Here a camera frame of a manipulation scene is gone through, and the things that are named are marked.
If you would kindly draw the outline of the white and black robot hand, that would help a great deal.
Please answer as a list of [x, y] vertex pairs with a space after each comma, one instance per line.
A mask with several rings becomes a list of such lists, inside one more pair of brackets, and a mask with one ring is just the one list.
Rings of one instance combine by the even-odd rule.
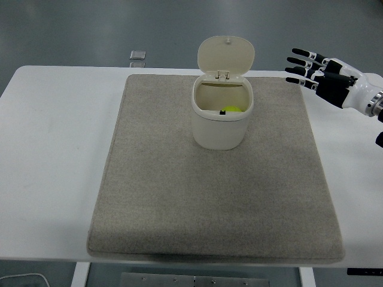
[[371, 84], [366, 74], [337, 58], [298, 48], [292, 53], [303, 58], [287, 58], [296, 66], [285, 68], [290, 74], [286, 82], [314, 91], [333, 106], [353, 108], [382, 121], [382, 87]]

